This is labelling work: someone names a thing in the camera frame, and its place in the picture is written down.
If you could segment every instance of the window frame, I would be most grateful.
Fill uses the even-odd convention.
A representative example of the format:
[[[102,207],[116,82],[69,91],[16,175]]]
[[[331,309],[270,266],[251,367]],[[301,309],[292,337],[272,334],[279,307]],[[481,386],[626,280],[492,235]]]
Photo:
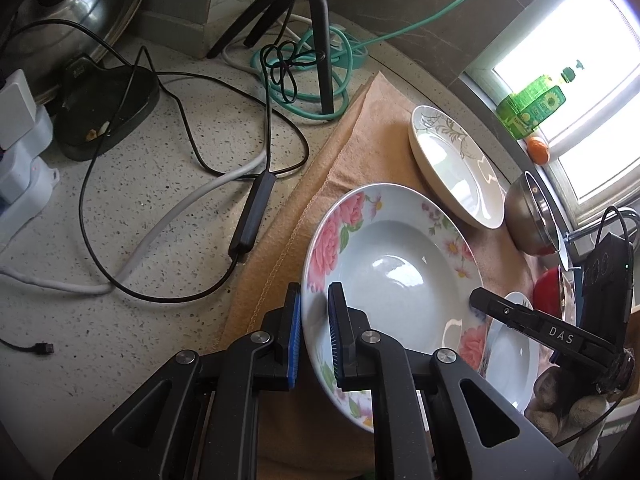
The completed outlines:
[[[564,0],[533,1],[467,67],[466,74],[494,103],[500,102],[511,91],[495,72],[494,67],[562,2]],[[638,92],[640,92],[640,65],[591,110],[549,142],[551,160],[543,169],[560,197],[574,228],[597,218],[609,203],[621,205],[640,194],[640,158],[582,199],[576,196],[569,177],[559,161],[560,156],[612,118]],[[526,149],[523,141],[520,141],[520,145]]]

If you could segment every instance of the metal screw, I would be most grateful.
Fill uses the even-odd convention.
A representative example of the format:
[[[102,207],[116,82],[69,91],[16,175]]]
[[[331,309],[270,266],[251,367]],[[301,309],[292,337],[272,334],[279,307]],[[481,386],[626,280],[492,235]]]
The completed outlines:
[[[175,355],[175,361],[179,365],[190,365],[196,360],[196,352],[193,350],[180,350]]]
[[[375,330],[365,330],[360,336],[365,343],[377,343],[380,341],[380,334]]]
[[[251,341],[257,343],[258,345],[264,345],[265,343],[268,343],[270,339],[271,336],[264,330],[258,330],[258,332],[254,332],[251,334]]]
[[[441,348],[438,350],[436,357],[441,363],[449,364],[456,360],[456,353],[448,348]]]

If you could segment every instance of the white bowl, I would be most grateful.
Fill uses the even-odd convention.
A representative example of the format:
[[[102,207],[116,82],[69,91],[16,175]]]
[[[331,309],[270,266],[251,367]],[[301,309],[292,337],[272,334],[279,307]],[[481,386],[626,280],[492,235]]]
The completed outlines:
[[[533,310],[521,292],[507,294],[513,303]],[[540,344],[494,319],[486,338],[481,374],[514,408],[524,412],[538,378]]]
[[[474,227],[502,225],[504,198],[494,168],[462,126],[436,108],[418,106],[409,142],[431,189],[458,218]]]
[[[338,409],[372,431],[370,392],[342,392],[335,383],[326,314],[331,282],[342,282],[347,304],[405,348],[453,348],[478,369],[486,316],[468,302],[482,286],[478,266],[453,222],[420,193],[396,184],[354,189],[324,216],[306,254],[302,328],[309,358]]]

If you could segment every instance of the hand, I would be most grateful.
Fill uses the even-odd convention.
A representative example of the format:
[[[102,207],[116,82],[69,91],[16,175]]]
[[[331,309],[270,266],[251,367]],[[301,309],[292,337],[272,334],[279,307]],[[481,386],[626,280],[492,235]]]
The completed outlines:
[[[581,397],[570,409],[567,409],[568,406],[562,406],[560,391],[567,374],[568,372],[559,367],[552,367],[543,372],[533,386],[535,397],[524,412],[525,417],[553,443],[561,442],[578,433],[609,409],[609,403],[603,395]],[[559,413],[566,415],[559,418]],[[560,448],[578,473],[595,457],[604,423],[604,420],[601,421],[582,436]]]

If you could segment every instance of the bottle label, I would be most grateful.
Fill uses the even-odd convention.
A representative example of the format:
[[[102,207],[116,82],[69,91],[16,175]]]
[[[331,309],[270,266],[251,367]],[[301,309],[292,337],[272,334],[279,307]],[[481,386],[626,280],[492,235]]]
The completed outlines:
[[[522,137],[526,137],[533,133],[533,130],[542,121],[558,110],[565,101],[566,97],[564,97],[560,87],[554,86],[512,118],[510,127],[520,133]]]

